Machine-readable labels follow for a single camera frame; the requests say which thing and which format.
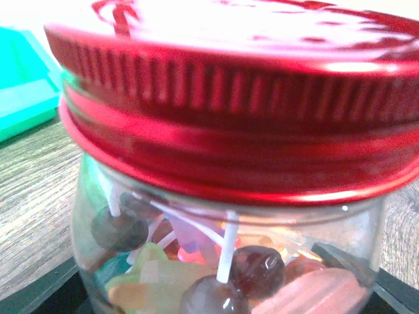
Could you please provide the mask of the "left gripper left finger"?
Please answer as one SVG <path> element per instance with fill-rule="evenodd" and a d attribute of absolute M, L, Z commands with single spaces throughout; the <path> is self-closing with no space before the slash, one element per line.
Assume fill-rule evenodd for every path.
<path fill-rule="evenodd" d="M 1 313 L 91 313 L 74 260 L 66 260 L 25 288 L 1 300 Z"/>

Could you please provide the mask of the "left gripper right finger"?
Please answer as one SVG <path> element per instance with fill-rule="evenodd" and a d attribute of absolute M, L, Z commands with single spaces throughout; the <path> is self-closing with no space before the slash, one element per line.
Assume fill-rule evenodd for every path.
<path fill-rule="evenodd" d="M 351 271 L 361 284 L 373 284 L 373 292 L 361 313 L 418 313 L 418 290 L 380 269 L 373 271 L 369 262 L 330 244 L 316 242 L 312 252 L 329 267 Z"/>

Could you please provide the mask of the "clear plastic jar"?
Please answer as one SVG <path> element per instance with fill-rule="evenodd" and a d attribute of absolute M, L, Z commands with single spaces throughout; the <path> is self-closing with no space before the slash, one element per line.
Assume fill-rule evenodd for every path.
<path fill-rule="evenodd" d="M 195 200 L 84 155 L 71 233 L 94 313 L 359 313 L 383 207 Z"/>

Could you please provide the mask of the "green double candy bin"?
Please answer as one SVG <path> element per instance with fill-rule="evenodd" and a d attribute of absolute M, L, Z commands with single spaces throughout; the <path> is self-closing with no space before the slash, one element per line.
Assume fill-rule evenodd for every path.
<path fill-rule="evenodd" d="M 1 141 L 56 117 L 61 75 L 30 31 L 1 28 Z"/>

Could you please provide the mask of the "red jar lid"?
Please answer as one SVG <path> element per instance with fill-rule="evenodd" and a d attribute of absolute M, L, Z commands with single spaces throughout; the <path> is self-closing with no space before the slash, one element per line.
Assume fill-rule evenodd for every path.
<path fill-rule="evenodd" d="M 70 136 L 203 200 L 346 203 L 418 176 L 418 22 L 319 1 L 95 1 L 45 25 Z"/>

